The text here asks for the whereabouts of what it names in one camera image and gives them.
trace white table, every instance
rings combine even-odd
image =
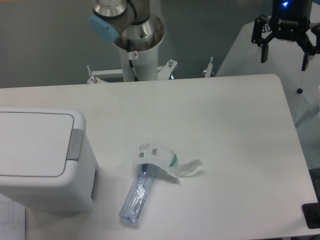
[[[1,107],[81,110],[100,165],[92,212],[28,210],[28,240],[249,240],[319,234],[302,204],[316,195],[275,75],[0,89]],[[146,142],[199,158],[193,177],[160,176],[136,228],[119,210]]]

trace white box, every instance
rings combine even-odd
[[[89,211],[98,171],[80,111],[0,108],[1,194],[41,211]]]

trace green tape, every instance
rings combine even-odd
[[[169,167],[173,167],[176,162],[178,161],[177,155],[174,155],[172,162],[170,163]]]

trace box lid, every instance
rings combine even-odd
[[[70,114],[0,112],[0,176],[60,176],[73,126]]]

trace clear plastic tube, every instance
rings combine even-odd
[[[159,167],[153,164],[142,164],[137,177],[133,180],[130,191],[122,205],[119,217],[136,224],[152,189]]]

